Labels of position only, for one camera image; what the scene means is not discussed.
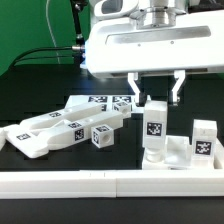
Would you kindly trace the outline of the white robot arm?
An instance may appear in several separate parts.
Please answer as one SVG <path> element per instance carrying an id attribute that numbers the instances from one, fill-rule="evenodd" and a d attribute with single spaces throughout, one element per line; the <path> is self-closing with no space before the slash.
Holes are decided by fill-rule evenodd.
<path id="1" fill-rule="evenodd" d="M 173 104 L 190 74 L 224 73 L 224 3 L 217 0 L 73 0 L 89 4 L 91 31 L 74 47 L 96 78 L 126 78 L 137 105 L 140 77 L 173 76 Z"/>

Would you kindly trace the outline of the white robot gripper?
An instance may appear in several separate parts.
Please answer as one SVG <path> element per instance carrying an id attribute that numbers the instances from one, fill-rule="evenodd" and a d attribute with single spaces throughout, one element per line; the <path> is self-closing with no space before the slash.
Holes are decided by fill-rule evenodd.
<path id="1" fill-rule="evenodd" d="M 177 106 L 186 73 L 224 72 L 224 10 L 179 15 L 173 27 L 140 29 L 128 17 L 100 21 L 86 43 L 86 66 L 97 78 L 119 78 L 130 72 L 128 83 L 138 107 L 147 100 L 136 84 L 138 73 L 174 72 L 169 104 Z"/>

